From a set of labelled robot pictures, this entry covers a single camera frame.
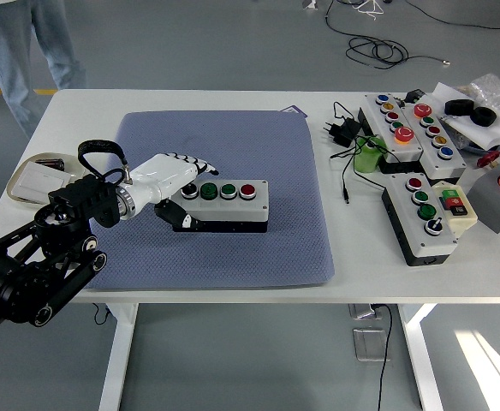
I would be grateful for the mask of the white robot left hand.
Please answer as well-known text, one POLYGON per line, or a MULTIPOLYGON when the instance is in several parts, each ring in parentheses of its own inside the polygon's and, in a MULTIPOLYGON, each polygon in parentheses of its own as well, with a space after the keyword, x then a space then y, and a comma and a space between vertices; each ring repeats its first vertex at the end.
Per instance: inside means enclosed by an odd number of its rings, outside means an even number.
POLYGON ((202 173, 218 174, 206 161, 188 155, 159 153, 132 170, 117 186, 120 219, 129 220, 153 204, 158 217, 178 229, 194 229, 202 223, 171 197, 202 173))

